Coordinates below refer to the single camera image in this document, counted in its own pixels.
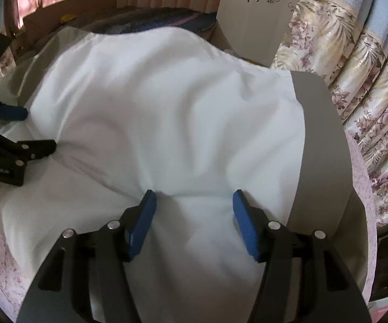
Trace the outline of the white door with stickers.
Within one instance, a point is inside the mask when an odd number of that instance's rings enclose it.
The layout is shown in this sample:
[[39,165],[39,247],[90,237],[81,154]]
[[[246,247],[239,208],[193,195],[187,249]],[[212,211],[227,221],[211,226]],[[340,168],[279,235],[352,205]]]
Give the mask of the white door with stickers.
[[221,50],[270,66],[299,0],[220,0],[211,39]]

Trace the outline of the far bed with striped blanket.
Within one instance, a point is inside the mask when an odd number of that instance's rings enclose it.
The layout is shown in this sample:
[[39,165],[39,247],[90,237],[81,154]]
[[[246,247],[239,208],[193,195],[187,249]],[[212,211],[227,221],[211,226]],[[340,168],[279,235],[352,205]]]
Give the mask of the far bed with striped blanket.
[[210,39],[216,25],[217,12],[200,12],[181,7],[119,9],[100,19],[75,18],[65,26],[96,34],[132,34],[164,27],[177,27]]

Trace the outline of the floral and blue curtain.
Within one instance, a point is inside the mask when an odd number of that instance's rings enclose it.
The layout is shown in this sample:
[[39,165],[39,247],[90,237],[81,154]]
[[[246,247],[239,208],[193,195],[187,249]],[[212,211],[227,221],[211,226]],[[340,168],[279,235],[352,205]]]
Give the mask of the floral and blue curtain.
[[322,77],[365,161],[377,227],[388,228],[388,0],[299,0],[274,69]]

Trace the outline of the grey and white garment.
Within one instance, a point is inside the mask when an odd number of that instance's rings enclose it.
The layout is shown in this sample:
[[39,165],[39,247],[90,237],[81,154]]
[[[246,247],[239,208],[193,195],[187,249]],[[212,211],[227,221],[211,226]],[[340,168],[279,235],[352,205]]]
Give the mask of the grey and white garment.
[[31,280],[61,233],[86,233],[157,194],[127,277],[144,322],[246,322],[263,266],[233,214],[242,189],[301,233],[320,229],[365,283],[369,187],[324,80],[257,66],[180,28],[94,34],[67,27],[0,81],[27,107],[0,125],[13,140],[52,139],[21,187],[0,183],[0,232]]

